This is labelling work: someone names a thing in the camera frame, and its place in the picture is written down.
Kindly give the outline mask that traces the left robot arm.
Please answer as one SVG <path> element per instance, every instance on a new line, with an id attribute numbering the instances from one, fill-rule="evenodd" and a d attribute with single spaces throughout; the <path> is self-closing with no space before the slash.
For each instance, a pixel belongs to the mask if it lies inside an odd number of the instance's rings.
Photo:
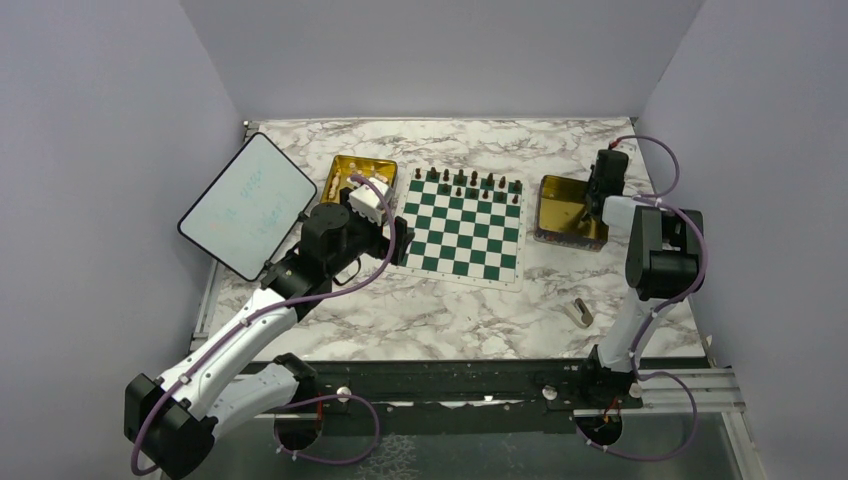
<path id="1" fill-rule="evenodd" d="M 134 475 L 162 470 L 182 479 L 234 428 L 276 407 L 298 411 L 316 402 L 315 372 L 293 354 L 236 377 L 321 301 L 351 293 L 332 289 L 339 273 L 362 255 L 380 260 L 380 271 L 397 265 L 414 237 L 403 217 L 372 221 L 350 203 L 321 203 L 301 220 L 300 241 L 270 267 L 238 315 L 159 377 L 140 374 L 126 387 L 124 434 L 133 443 Z"/>

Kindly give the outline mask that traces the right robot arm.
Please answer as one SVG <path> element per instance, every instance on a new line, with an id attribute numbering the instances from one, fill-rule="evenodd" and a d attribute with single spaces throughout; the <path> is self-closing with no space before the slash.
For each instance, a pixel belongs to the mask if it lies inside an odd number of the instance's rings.
<path id="1" fill-rule="evenodd" d="M 629 157 L 600 150 L 585 194 L 587 215 L 629 235 L 623 304 L 606 336 L 581 365 L 579 398 L 600 407 L 629 392 L 659 315 L 701 288 L 707 254 L 698 210 L 665 205 L 659 198 L 623 194 Z"/>

